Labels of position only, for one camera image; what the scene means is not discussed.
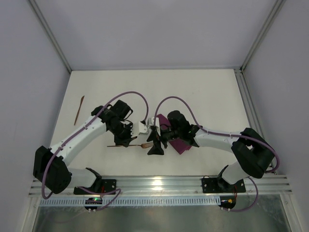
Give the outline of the purple satin napkin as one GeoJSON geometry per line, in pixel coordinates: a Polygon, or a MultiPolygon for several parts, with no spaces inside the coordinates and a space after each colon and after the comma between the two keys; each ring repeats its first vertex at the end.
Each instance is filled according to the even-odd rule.
{"type": "MultiPolygon", "coordinates": [[[[169,120],[162,114],[158,114],[157,118],[159,120],[161,130],[165,130],[171,126],[169,120]]],[[[169,144],[176,150],[179,155],[191,149],[191,146],[181,139],[175,139],[173,141],[170,141],[169,144]]]]}

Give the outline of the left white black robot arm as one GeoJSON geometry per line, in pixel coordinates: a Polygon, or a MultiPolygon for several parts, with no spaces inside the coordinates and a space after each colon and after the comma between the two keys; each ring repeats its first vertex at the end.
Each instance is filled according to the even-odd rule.
{"type": "Polygon", "coordinates": [[[123,101],[113,105],[96,107],[90,117],[67,138],[46,148],[39,147],[35,152],[33,176],[53,194],[67,188],[74,188],[74,194],[103,193],[107,189],[101,175],[91,168],[69,168],[75,157],[93,140],[106,132],[114,135],[116,145],[127,147],[134,140],[132,122],[128,117],[133,110],[123,101]]]}

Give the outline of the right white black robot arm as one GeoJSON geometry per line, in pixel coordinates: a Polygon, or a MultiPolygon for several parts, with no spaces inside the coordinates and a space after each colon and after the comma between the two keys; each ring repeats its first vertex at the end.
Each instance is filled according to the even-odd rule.
{"type": "Polygon", "coordinates": [[[247,177],[260,179],[275,158],[269,144],[253,129],[246,128],[236,134],[209,131],[190,124],[178,110],[168,114],[169,124],[151,125],[148,142],[153,146],[148,155],[163,155],[168,142],[180,139],[193,147],[211,147],[231,152],[236,162],[225,166],[215,178],[220,192],[230,192],[234,185],[247,177]]]}

